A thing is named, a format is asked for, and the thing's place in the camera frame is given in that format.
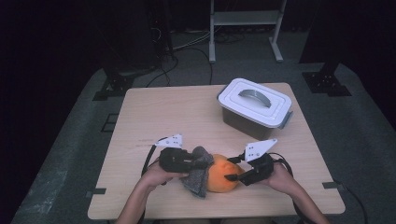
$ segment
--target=table surface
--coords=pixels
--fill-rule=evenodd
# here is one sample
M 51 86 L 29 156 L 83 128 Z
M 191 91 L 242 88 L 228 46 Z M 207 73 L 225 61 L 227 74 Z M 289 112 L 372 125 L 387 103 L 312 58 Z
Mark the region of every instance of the table surface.
M 291 87 L 287 83 L 264 86 L 287 94 L 293 117 L 283 130 L 274 129 L 278 142 L 269 152 L 285 157 L 295 179 L 306 189 L 324 214 L 341 214 L 345 205 L 337 189 L 325 189 L 332 177 L 306 123 Z M 112 135 L 88 211 L 91 219 L 116 219 L 140 178 L 149 150 L 159 139 L 180 133 L 183 149 L 202 146 L 209 153 L 235 157 L 247 143 L 258 140 L 222 121 L 217 100 L 223 85 L 130 89 L 127 91 Z M 162 147 L 157 147 L 154 161 Z M 250 166 L 244 161 L 241 167 Z M 146 218 L 194 217 L 279 217 L 295 215 L 289 196 L 264 185 L 240 183 L 227 193 L 208 192 L 205 199 L 194 197 L 179 179 L 159 186 L 148 197 Z

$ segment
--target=floor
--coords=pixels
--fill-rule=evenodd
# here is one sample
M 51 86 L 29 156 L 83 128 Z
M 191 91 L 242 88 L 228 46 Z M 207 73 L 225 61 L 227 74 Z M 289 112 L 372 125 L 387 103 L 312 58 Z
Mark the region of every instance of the floor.
M 278 45 L 284 57 L 277 63 L 268 43 L 270 32 L 225 35 L 235 40 L 216 45 L 217 61 L 210 64 L 207 41 L 175 52 L 177 60 L 163 58 L 162 69 L 137 77 L 132 88 L 228 84 L 236 77 L 254 82 L 287 82 L 334 179 L 358 196 L 369 223 L 392 223 L 396 196 L 396 132 L 361 85 L 359 77 L 340 64 L 336 77 L 350 96 L 312 93 L 302 75 L 322 64 L 299 64 L 307 33 L 281 32 Z M 173 34 L 174 47 L 202 33 Z M 29 194 L 12 223 L 107 223 L 91 220 L 87 211 L 103 164 L 111 132 L 102 132 L 109 114 L 120 112 L 122 97 L 93 101 L 106 80 L 103 70 L 92 74 L 60 131 Z M 363 223 L 359 202 L 348 190 L 346 204 L 332 223 Z M 274 217 L 278 224 L 297 217 Z

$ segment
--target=metal rack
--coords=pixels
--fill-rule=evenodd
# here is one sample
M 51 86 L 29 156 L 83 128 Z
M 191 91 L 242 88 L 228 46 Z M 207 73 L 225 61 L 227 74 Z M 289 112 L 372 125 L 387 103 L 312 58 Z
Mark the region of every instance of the metal rack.
M 282 0 L 279 10 L 267 11 L 215 11 L 215 0 L 210 3 L 210 41 L 209 41 L 209 61 L 216 62 L 215 52 L 215 26 L 219 25 L 262 25 L 274 24 L 274 35 L 269 37 L 271 48 L 276 57 L 276 61 L 283 62 L 283 57 L 277 46 L 277 37 L 279 35 L 280 25 L 282 23 L 287 0 Z

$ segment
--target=container lid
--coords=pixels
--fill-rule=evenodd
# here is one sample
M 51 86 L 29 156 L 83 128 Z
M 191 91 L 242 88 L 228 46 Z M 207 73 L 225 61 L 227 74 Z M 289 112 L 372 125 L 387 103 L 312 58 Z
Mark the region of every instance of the container lid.
M 268 128 L 278 128 L 290 115 L 289 96 L 255 82 L 236 78 L 219 95 L 224 108 Z

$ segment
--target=person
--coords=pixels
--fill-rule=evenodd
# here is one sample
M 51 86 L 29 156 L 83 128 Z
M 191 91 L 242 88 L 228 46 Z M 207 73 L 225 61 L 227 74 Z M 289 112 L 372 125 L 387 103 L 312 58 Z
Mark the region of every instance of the person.
M 185 176 L 188 176 L 188 174 L 165 172 L 158 162 L 154 162 L 136 183 L 134 190 L 124 205 L 116 223 L 137 223 L 145 210 L 149 194 L 152 191 L 154 191 L 159 185 L 170 181 L 172 178 L 181 178 Z M 256 184 L 264 184 L 274 190 L 288 194 L 303 214 L 313 222 L 317 224 L 330 223 L 330 221 L 320 212 L 317 205 L 305 189 L 289 174 L 282 164 L 278 162 L 274 163 L 274 171 L 271 176 Z M 205 219 L 197 219 L 197 222 L 209 223 L 207 221 L 205 222 Z M 251 222 L 239 220 L 239 222 L 236 221 L 234 223 L 260 223 L 260 221 L 257 218 L 253 218 Z

